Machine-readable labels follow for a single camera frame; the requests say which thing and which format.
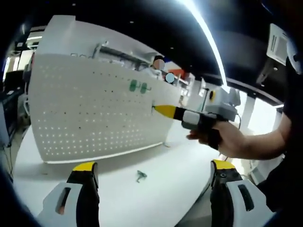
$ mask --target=small metal part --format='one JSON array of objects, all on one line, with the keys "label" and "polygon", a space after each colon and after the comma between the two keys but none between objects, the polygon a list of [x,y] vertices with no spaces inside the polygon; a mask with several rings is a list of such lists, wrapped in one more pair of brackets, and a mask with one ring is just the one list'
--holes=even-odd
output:
[{"label": "small metal part", "polygon": [[147,177],[147,175],[146,175],[145,173],[141,172],[140,170],[137,170],[137,173],[138,173],[138,175],[139,175],[139,177],[138,177],[138,179],[137,179],[137,182],[138,182],[138,183],[140,183],[140,182],[139,182],[140,179],[142,179],[142,178],[145,179],[145,178]]}]

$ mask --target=person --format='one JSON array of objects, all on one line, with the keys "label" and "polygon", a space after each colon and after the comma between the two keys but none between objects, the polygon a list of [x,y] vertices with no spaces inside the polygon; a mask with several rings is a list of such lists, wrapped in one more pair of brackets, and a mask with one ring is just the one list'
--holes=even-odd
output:
[{"label": "person", "polygon": [[155,79],[163,80],[162,69],[164,69],[164,58],[160,55],[156,55],[153,59],[152,65],[141,70],[141,72],[146,73]]},{"label": "person", "polygon": [[[265,194],[267,206],[274,212],[292,206],[301,194],[302,188],[297,180],[303,153],[301,140],[303,135],[302,99],[303,75],[299,75],[286,59],[288,96],[284,104],[283,115],[279,127],[265,135],[245,136],[229,122],[217,122],[222,142],[219,151],[231,158],[268,160],[285,153],[284,160],[270,172],[268,178],[257,187]],[[191,131],[189,140],[198,140],[207,144],[207,135]]]}]

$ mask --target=black sleeve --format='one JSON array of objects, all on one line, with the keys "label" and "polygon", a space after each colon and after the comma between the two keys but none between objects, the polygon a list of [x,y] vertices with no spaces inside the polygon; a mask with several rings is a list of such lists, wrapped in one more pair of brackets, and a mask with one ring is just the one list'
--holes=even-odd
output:
[{"label": "black sleeve", "polygon": [[297,73],[293,69],[289,59],[286,59],[286,80],[287,80],[287,91],[286,91],[286,100],[284,102],[283,112],[285,115],[292,119],[295,113],[295,97],[297,92],[300,89],[296,82]]}]

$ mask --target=white desk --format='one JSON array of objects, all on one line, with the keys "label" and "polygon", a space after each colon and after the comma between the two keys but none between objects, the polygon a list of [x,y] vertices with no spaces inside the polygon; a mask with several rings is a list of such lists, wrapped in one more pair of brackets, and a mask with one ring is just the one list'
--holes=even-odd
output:
[{"label": "white desk", "polygon": [[[98,162],[99,221],[102,227],[173,227],[198,198],[218,152],[185,138],[174,122],[165,146]],[[45,164],[30,127],[14,168],[14,187],[34,216],[45,196],[65,182],[77,164]],[[147,178],[137,183],[137,170]]]}]

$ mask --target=ceiling light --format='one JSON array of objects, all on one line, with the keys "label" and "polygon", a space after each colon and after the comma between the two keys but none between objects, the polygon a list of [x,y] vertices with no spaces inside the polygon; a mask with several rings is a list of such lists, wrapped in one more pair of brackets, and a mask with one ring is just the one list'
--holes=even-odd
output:
[{"label": "ceiling light", "polygon": [[278,109],[278,108],[281,108],[281,107],[283,107],[283,106],[284,106],[284,104],[281,104],[281,105],[275,105],[275,106],[274,106],[274,108]]},{"label": "ceiling light", "polygon": [[35,36],[35,37],[27,38],[27,40],[41,39],[41,38],[42,38],[42,36]]},{"label": "ceiling light", "polygon": [[198,22],[198,24],[201,26],[213,52],[214,52],[214,56],[217,60],[218,63],[218,67],[220,70],[220,74],[221,74],[221,78],[222,78],[222,83],[223,83],[223,88],[227,87],[227,81],[226,81],[226,75],[224,72],[224,67],[223,67],[223,63],[217,48],[217,45],[214,41],[214,38],[206,24],[206,22],[204,21],[204,19],[202,18],[200,12],[197,10],[197,7],[195,6],[195,4],[192,2],[192,0],[177,0],[179,2],[181,2],[182,4],[184,4],[187,9],[191,12],[191,14],[194,16],[194,18],[196,19],[196,21]]}]

